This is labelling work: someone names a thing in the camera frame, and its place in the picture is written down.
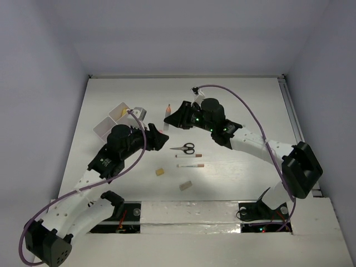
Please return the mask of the pencil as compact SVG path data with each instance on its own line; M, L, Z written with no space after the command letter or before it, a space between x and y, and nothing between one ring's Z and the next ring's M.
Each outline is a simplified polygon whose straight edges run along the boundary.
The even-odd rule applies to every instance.
M165 111L165 118L169 117L171 115L171 105L168 104L166 111ZM169 124L165 122L164 119L164 125L163 125L163 130L168 131L169 130Z

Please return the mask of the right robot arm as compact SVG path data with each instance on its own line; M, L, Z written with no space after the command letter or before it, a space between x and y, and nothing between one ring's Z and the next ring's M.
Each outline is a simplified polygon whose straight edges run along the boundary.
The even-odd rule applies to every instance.
M263 135L230 121L218 100L206 98L200 104L184 101L179 109L164 119L184 130L197 127L211 133L220 146L255 156L274 165L280 181L267 188L255 202L239 205L242 221L270 220L289 200L305 199L323 174L312 148L300 141L296 145L268 141Z

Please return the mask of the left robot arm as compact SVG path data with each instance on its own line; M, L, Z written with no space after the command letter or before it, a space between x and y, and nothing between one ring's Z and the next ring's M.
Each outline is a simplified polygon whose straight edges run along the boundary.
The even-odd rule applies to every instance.
M136 152L158 151L168 140L152 123L147 127L114 126L72 191L47 204L26 223L19 255L26 248L39 259L38 265L60 266L80 236L105 219L122 216L125 201L109 185L132 169L125 167L125 160Z

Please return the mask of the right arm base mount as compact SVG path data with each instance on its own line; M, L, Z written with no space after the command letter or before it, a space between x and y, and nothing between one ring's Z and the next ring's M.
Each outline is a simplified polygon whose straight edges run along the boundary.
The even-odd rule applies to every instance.
M292 233L289 215L286 203L272 210L262 202L240 202L235 214L242 233Z

